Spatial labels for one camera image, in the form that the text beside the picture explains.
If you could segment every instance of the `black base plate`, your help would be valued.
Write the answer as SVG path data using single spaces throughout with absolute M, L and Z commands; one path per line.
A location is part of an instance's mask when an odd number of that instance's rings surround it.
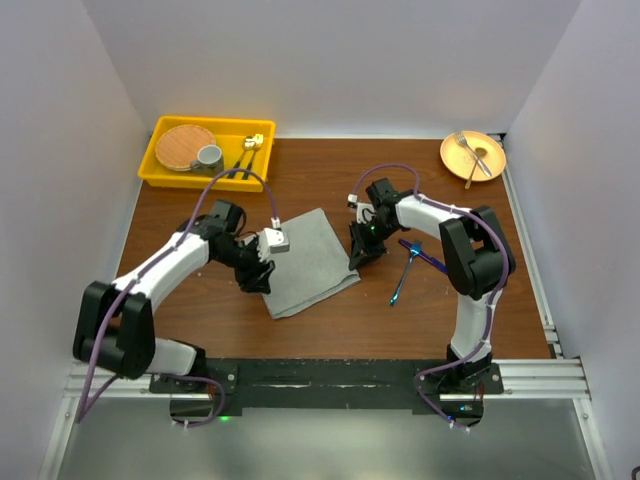
M 414 414 L 430 414 L 433 410 L 415 390 L 414 376 L 444 363 L 445 360 L 207 359 L 210 377 L 220 382 L 227 394 L 223 413 L 228 416 L 242 415 L 244 408 L 408 409 Z M 504 391 L 495 363 L 446 392 L 438 391 L 440 380 L 434 375 L 420 383 L 429 397 L 456 419 L 479 419 L 482 402 L 441 401 L 440 393 L 473 395 L 480 383 L 485 394 Z M 160 376 L 152 379 L 149 391 L 205 393 L 205 387 Z M 184 412 L 185 403 L 201 409 L 207 400 L 174 402 Z

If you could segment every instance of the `blue fork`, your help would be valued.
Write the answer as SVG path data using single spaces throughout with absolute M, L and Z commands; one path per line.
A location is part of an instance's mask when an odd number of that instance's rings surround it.
M 401 238 L 400 240 L 398 240 L 398 243 L 400 245 L 402 245 L 404 248 L 406 248 L 407 250 L 411 250 L 411 242 L 410 241 Z M 425 262 L 430 263 L 431 265 L 436 267 L 438 270 L 440 270 L 442 273 L 447 275 L 447 267 L 446 267 L 446 265 L 444 263 L 442 263 L 440 260 L 438 260 L 437 258 L 430 257 L 429 255 L 427 255 L 424 252 L 420 252 L 420 255 L 418 255 L 418 256 L 421 259 L 423 259 Z
M 404 273 L 400 278 L 400 283 L 398 283 L 398 286 L 396 287 L 396 291 L 393 292 L 393 297 L 391 297 L 391 301 L 389 302 L 390 306 L 393 307 L 398 301 L 398 296 L 400 295 L 400 289 L 404 284 L 404 279 L 407 278 L 407 273 L 409 273 L 409 267 L 413 263 L 413 259 L 416 258 L 418 255 L 420 255 L 421 251 L 422 251 L 422 242 L 420 240 L 416 240 L 415 242 L 413 242 L 413 244 L 411 245 L 411 248 L 409 249 L 409 261 L 407 262 L 407 266 L 404 267 Z

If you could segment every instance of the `gold spoon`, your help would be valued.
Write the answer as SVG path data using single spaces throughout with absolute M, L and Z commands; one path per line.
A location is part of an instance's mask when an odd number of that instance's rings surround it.
M 242 165 L 242 160 L 244 160 L 244 156 L 246 155 L 246 153 L 252 151 L 255 146 L 256 141 L 253 137 L 244 137 L 244 141 L 242 142 L 242 153 L 240 154 L 240 158 L 238 158 L 238 161 L 232 168 L 240 168 L 240 165 Z M 228 174 L 227 178 L 234 178 L 236 176 L 236 173 L 238 172 Z
M 475 151 L 476 151 L 476 155 L 478 155 L 480 158 L 484 157 L 488 153 L 482 147 L 476 148 Z M 465 185 L 464 185 L 465 190 L 468 190 L 469 187 L 471 186 L 471 181 L 473 179 L 473 174 L 475 173 L 476 168 L 478 167 L 478 163 L 480 163 L 480 162 L 473 162 L 473 168 L 471 169 L 471 173 L 469 174 L 469 178 L 467 179 L 467 183 L 465 183 Z

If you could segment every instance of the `towel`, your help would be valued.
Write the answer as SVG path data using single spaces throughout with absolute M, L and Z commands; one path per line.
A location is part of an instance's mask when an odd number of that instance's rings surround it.
M 284 222 L 282 230 L 290 249 L 271 257 L 271 293 L 263 295 L 272 318 L 295 315 L 360 281 L 321 208 Z

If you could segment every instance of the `woven plate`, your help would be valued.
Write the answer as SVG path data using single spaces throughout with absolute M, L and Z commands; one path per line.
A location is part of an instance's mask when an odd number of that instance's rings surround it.
M 206 128 L 180 125 L 160 137 L 156 144 L 156 157 L 168 169 L 184 172 L 189 170 L 202 147 L 215 144 L 216 137 Z

